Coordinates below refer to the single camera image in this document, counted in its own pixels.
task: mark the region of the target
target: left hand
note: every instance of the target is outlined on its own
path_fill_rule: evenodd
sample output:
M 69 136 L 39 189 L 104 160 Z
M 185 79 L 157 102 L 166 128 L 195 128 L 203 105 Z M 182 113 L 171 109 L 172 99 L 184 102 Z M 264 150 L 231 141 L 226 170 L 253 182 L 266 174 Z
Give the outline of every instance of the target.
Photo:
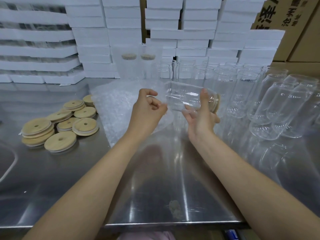
M 168 110 L 166 104 L 158 99 L 158 93 L 152 89 L 143 88 L 139 91 L 139 97 L 133 105 L 129 127 L 129 133 L 136 139 L 144 141 L 157 127 L 160 119 Z

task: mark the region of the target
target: right hand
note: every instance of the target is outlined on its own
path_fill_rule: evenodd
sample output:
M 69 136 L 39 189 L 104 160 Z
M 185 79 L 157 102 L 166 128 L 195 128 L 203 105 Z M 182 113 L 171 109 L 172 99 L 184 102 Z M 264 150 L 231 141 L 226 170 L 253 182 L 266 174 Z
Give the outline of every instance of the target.
M 182 111 L 189 124 L 189 139 L 195 147 L 210 136 L 213 133 L 214 125 L 220 122 L 219 117 L 209 110 L 209 94 L 205 88 L 201 90 L 200 102 L 201 107 L 197 112 L 188 105 L 185 106 L 186 110 Z

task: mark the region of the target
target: hand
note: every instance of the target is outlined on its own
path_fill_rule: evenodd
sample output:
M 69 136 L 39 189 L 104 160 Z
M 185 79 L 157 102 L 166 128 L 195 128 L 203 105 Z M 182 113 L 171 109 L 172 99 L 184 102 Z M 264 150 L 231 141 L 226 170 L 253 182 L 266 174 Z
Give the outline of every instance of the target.
M 160 119 L 168 110 L 166 104 L 162 104 L 158 99 L 158 93 L 152 89 L 140 89 L 139 97 L 133 105 L 129 127 L 130 133 L 136 139 L 144 141 L 157 127 Z
M 186 110 L 182 111 L 189 124 L 189 139 L 195 147 L 205 140 L 208 134 L 213 133 L 214 125 L 220 122 L 219 117 L 209 110 L 209 95 L 205 88 L 201 90 L 200 102 L 201 107 L 198 112 L 188 105 L 185 106 Z

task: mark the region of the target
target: left arm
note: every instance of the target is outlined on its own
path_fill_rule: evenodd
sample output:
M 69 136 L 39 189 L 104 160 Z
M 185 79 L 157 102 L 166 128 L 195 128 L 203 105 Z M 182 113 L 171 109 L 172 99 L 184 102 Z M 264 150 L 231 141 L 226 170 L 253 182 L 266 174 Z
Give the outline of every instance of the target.
M 140 90 L 124 136 L 40 218 L 23 240 L 95 238 L 131 157 L 167 111 L 166 104 L 147 95 L 157 93 Z

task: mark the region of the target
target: metal surface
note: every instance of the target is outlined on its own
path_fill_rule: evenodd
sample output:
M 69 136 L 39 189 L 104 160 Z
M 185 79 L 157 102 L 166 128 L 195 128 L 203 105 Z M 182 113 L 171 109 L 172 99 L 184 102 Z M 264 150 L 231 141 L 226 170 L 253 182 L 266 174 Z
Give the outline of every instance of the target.
M 65 152 L 28 148 L 18 135 L 23 124 L 58 111 L 66 101 L 83 98 L 89 86 L 112 80 L 85 79 L 65 87 L 0 84 L 0 142 L 17 155 L 16 164 L 0 182 L 0 228 L 31 227 L 110 148 L 101 127 Z M 229 194 L 188 141 L 185 119 L 181 113 L 174 115 L 174 123 L 148 138 L 133 156 L 105 228 L 247 227 Z M 246 120 L 224 121 L 233 125 L 217 127 L 224 141 L 320 216 L 318 133 L 290 146 L 276 146 L 247 133 Z M 0 148 L 0 177 L 14 161 L 11 149 Z

